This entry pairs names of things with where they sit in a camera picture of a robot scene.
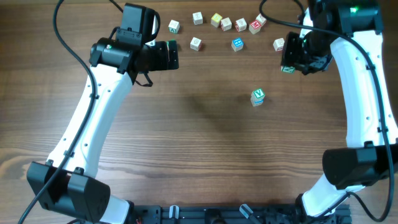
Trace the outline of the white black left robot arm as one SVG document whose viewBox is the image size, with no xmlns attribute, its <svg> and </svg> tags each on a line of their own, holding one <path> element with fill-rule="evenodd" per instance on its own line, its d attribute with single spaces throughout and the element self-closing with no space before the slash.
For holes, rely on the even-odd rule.
<svg viewBox="0 0 398 224">
<path fill-rule="evenodd" d="M 159 13 L 129 3 L 121 10 L 121 25 L 93 44 L 83 63 L 87 83 L 63 137 L 45 163 L 33 162 L 27 172 L 32 203 L 76 222 L 139 222 L 131 201 L 113 196 L 108 185 L 96 180 L 101 150 L 138 74 L 178 69 L 176 41 L 156 39 Z"/>
</svg>

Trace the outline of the green letter Z block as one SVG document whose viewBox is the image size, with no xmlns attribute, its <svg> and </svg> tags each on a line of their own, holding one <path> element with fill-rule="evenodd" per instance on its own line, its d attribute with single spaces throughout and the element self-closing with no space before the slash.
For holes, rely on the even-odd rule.
<svg viewBox="0 0 398 224">
<path fill-rule="evenodd" d="M 258 88 L 251 93 L 251 98 L 254 101 L 261 101 L 265 98 L 265 93 L 263 92 L 262 88 Z"/>
</svg>

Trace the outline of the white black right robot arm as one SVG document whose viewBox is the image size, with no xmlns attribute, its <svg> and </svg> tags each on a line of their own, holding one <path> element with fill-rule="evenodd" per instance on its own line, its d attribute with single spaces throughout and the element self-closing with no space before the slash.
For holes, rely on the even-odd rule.
<svg viewBox="0 0 398 224">
<path fill-rule="evenodd" d="M 358 191 L 388 180 L 387 217 L 397 172 L 397 124 L 392 115 L 382 65 L 384 24 L 377 1 L 309 1 L 300 16 L 300 33 L 287 35 L 283 68 L 307 75 L 335 61 L 346 107 L 346 147 L 329 149 L 323 175 L 303 193 L 304 214 L 320 219 L 333 214 Z"/>
</svg>

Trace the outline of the green letter I block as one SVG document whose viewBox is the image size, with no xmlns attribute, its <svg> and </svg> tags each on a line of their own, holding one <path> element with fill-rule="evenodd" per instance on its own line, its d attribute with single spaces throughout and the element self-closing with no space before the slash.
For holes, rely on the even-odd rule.
<svg viewBox="0 0 398 224">
<path fill-rule="evenodd" d="M 295 67 L 281 66 L 280 70 L 285 73 L 294 73 Z"/>
</svg>

